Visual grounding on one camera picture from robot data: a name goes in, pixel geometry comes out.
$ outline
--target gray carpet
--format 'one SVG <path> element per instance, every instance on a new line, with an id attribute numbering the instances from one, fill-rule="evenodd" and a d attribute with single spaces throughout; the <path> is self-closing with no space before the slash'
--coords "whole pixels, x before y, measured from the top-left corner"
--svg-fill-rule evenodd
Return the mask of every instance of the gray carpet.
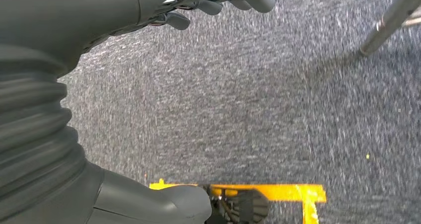
<path id="1" fill-rule="evenodd" d="M 91 161 L 144 184 L 316 183 L 321 224 L 418 224 L 420 29 L 355 52 L 390 2 L 187 12 L 186 31 L 146 28 L 85 55 L 63 104 Z M 301 222 L 300 203 L 278 203 L 266 223 Z"/>

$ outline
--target yellow metal frame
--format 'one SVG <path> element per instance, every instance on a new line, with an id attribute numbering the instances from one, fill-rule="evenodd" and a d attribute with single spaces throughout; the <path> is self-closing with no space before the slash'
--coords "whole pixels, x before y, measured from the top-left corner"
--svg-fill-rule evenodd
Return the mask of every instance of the yellow metal frame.
<path id="1" fill-rule="evenodd" d="M 160 190 L 172 186 L 185 184 L 168 184 L 163 179 L 159 183 L 151 183 L 150 189 Z M 236 190 L 255 189 L 261 192 L 269 201 L 273 202 L 302 202 L 303 224 L 319 224 L 316 203 L 325 203 L 326 192 L 322 185 L 317 184 L 213 184 L 210 186 L 214 195 L 219 196 L 222 189 L 227 196 L 235 196 Z"/>

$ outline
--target chrome leg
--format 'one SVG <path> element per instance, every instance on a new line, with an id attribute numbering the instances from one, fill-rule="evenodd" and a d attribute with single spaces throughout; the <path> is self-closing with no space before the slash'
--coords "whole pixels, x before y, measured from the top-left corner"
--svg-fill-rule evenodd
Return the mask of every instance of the chrome leg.
<path id="1" fill-rule="evenodd" d="M 371 31 L 360 51 L 368 56 L 375 52 L 397 29 L 421 23 L 421 0 L 395 0 Z"/>

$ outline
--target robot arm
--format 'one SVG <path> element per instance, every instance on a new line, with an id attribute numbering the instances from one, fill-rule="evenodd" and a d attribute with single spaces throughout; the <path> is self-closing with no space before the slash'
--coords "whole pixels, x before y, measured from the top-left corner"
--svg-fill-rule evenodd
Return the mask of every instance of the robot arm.
<path id="1" fill-rule="evenodd" d="M 196 186 L 151 190 L 86 160 L 57 78 L 108 36 L 170 24 L 180 9 L 269 12 L 275 0 L 0 0 L 0 224 L 201 224 Z"/>

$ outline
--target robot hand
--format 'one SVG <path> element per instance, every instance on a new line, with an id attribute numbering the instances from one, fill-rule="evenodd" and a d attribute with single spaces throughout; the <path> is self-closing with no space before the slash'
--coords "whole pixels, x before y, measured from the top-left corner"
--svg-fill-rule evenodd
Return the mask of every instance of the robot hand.
<path id="1" fill-rule="evenodd" d="M 190 20 L 182 14 L 175 12 L 175 9 L 194 10 L 200 9 L 209 15 L 216 15 L 222 10 L 222 3 L 228 1 L 240 10 L 254 9 L 260 13 L 270 12 L 274 7 L 276 0 L 166 0 L 158 8 L 153 22 L 148 21 L 148 25 L 161 26 L 168 24 L 178 30 L 187 29 Z"/>

